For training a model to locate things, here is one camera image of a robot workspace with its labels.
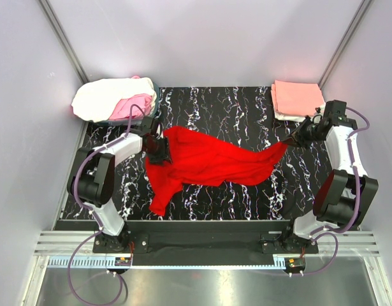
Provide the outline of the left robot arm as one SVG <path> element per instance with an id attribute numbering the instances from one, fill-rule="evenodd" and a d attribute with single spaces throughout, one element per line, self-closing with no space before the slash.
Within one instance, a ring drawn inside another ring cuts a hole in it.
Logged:
<path id="1" fill-rule="evenodd" d="M 123 252 L 133 246 L 128 225 L 119 215 L 112 200 L 115 168 L 129 157 L 146 153 L 152 165 L 171 163 L 168 139 L 159 119 L 144 117 L 136 129 L 99 147 L 79 148 L 76 152 L 67 192 L 82 208 L 87 209 L 99 226 L 93 252 Z"/>

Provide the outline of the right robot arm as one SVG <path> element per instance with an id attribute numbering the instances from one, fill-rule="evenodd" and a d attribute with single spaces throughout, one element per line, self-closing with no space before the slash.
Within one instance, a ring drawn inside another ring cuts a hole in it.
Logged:
<path id="1" fill-rule="evenodd" d="M 305 120 L 283 143 L 307 148 L 324 142 L 333 167 L 316 194 L 312 211 L 293 219 L 280 236 L 280 246 L 287 252 L 298 252 L 314 243 L 322 234 L 345 233 L 359 226 L 379 188 L 369 177 L 359 156 L 358 133 L 365 131 L 346 116 L 346 102 L 328 101 L 320 120 Z"/>

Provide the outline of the red t-shirt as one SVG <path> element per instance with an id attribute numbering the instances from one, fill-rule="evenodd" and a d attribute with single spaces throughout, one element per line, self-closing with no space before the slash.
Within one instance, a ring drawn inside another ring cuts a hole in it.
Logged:
<path id="1" fill-rule="evenodd" d="M 184 184 L 218 187 L 223 182 L 255 186 L 265 181 L 286 152 L 277 142 L 253 152 L 224 142 L 214 136 L 173 126 L 164 131 L 172 162 L 161 165 L 145 161 L 154 198 L 150 211 L 163 216 L 171 198 Z"/>

